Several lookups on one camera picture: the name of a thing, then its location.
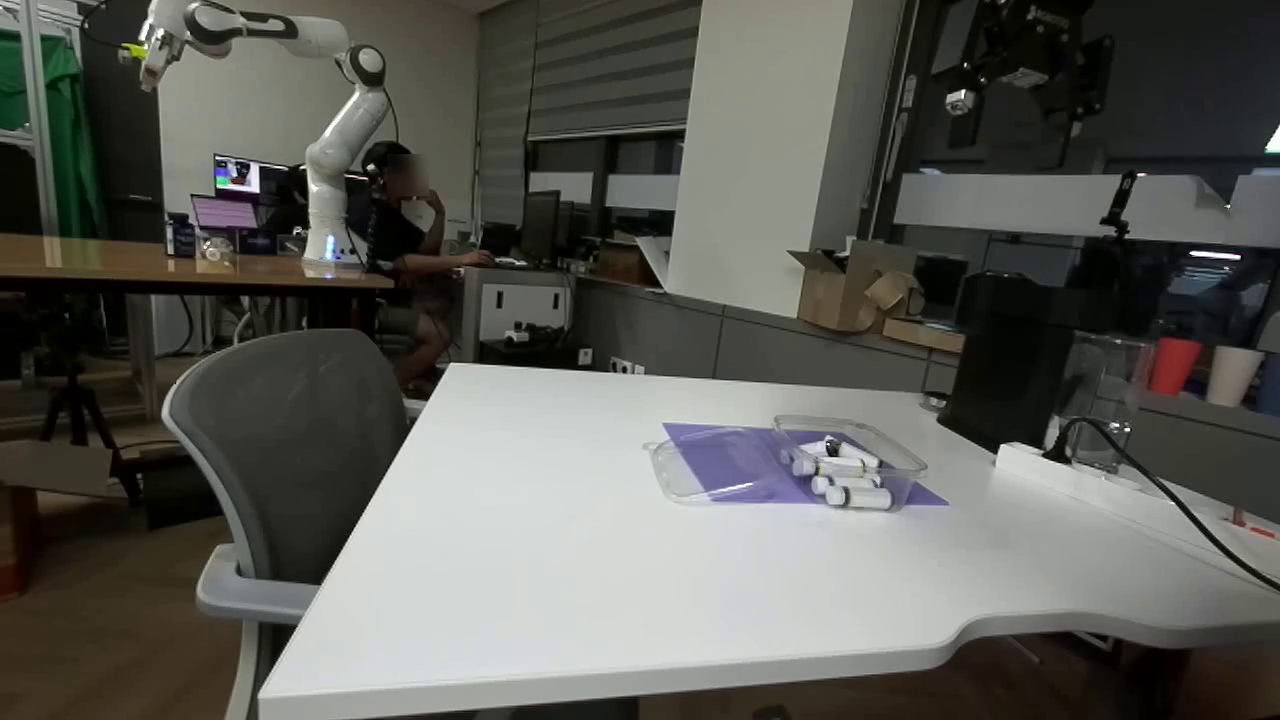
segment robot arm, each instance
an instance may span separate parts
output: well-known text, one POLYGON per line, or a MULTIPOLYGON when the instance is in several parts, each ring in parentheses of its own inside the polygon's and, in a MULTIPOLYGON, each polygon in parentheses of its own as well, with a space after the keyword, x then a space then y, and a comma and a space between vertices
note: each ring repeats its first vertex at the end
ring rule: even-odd
POLYGON ((127 58, 139 63, 139 87, 153 94, 185 50, 218 59, 237 39, 277 39, 296 58, 337 59, 337 70, 357 86, 337 119, 304 152, 311 224, 304 260, 353 260, 344 171, 386 115, 382 51, 353 46, 348 27, 325 17, 237 12, 215 0, 153 0, 139 46, 127 58))

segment desk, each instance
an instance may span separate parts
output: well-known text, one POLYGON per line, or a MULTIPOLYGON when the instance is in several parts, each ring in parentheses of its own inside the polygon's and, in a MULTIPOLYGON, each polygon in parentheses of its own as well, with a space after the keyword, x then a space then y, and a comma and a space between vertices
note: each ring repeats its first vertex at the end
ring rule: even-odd
POLYGON ((1280 601, 1111 512, 991 478, 909 392, 449 370, 259 690, 262 720, 939 670, 964 640, 1280 644, 1280 601), (662 419, 865 418, 947 507, 680 507, 662 419))
MULTIPOLYGON (((237 266, 166 260, 165 243, 77 241, 77 236, 4 236, 0 233, 0 290, 92 290, 92 293, 232 293, 232 296, 337 296, 382 293, 386 276, 360 267, 308 271, 301 257, 240 257, 237 266)), ((127 351, 144 409, 158 409, 153 365, 153 313, 127 302, 127 351)))

